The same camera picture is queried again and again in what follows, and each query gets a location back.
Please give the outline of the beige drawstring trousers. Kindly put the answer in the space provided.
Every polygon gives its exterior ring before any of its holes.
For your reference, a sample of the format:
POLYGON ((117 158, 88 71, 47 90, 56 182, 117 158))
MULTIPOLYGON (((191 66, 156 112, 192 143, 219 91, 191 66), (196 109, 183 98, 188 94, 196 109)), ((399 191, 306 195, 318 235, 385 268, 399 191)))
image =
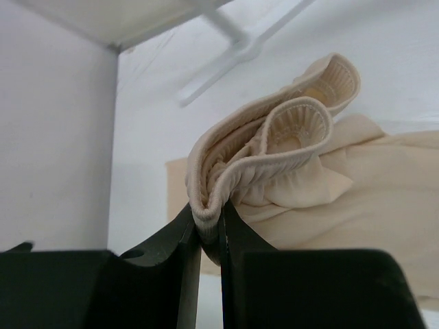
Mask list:
POLYGON ((168 163, 211 260, 226 202, 275 248, 391 254, 424 308, 438 308, 438 133, 390 135, 362 114, 357 69, 337 53, 210 128, 168 163))

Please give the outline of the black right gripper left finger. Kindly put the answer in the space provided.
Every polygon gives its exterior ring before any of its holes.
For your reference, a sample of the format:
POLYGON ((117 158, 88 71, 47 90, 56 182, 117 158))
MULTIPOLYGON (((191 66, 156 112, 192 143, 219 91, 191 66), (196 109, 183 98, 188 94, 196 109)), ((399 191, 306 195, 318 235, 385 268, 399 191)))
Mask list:
POLYGON ((2 328, 194 328, 200 244, 191 209, 121 255, 1 253, 2 328))

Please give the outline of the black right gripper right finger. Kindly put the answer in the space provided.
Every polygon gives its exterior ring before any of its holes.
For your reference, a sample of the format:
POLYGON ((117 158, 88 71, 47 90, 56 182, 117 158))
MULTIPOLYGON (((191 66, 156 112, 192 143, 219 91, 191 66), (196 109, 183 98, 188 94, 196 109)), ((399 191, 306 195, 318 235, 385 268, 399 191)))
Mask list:
POLYGON ((281 251, 227 203, 219 218, 225 328, 424 328, 406 277, 377 249, 281 251))

